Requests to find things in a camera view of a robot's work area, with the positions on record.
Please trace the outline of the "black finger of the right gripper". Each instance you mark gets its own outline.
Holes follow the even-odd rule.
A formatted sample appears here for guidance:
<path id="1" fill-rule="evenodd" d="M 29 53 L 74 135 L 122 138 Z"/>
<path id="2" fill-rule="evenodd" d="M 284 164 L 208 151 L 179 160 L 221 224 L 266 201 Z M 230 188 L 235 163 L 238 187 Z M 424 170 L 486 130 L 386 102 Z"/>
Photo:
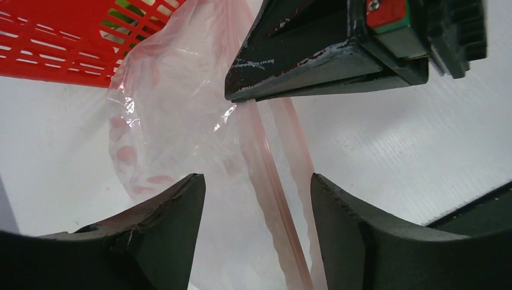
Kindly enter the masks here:
<path id="1" fill-rule="evenodd" d="M 423 1 L 263 1 L 225 77 L 225 98 L 422 85 L 428 52 Z"/>

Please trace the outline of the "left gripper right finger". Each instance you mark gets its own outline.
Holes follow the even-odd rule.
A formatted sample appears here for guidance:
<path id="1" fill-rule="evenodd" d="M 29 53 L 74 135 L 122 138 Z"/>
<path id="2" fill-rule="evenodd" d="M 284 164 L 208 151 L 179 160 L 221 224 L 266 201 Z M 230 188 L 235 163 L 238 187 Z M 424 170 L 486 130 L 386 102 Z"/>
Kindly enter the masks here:
<path id="1" fill-rule="evenodd" d="M 310 193 L 329 289 L 511 288 L 511 230 L 466 236 L 413 224 L 320 174 Z"/>

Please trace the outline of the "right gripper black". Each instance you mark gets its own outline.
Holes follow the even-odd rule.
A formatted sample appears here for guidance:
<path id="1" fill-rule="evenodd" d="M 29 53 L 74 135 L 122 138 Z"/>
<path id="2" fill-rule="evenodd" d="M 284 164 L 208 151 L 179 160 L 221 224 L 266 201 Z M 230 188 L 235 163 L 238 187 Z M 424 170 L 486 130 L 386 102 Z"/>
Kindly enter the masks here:
<path id="1" fill-rule="evenodd" d="M 466 76 L 488 56 L 487 1 L 349 1 L 358 46 L 401 79 Z"/>

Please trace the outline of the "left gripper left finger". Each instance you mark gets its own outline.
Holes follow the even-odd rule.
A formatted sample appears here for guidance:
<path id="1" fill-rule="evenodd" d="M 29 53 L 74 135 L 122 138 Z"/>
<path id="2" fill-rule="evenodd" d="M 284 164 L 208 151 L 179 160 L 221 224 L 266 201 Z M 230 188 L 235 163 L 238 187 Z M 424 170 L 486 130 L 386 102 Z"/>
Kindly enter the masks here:
<path id="1" fill-rule="evenodd" d="M 73 232 L 1 233 L 2 289 L 187 289 L 205 200 L 202 174 Z"/>

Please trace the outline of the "clear pink zip top bag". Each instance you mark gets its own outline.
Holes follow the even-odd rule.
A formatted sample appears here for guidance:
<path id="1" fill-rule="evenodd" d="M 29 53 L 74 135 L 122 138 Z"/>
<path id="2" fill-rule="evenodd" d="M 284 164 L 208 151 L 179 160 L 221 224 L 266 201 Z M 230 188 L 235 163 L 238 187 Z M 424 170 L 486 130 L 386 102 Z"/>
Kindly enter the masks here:
<path id="1" fill-rule="evenodd" d="M 186 1 L 128 54 L 107 93 L 109 153 L 135 202 L 205 177 L 188 289 L 327 288 L 292 100 L 224 97 L 259 6 Z"/>

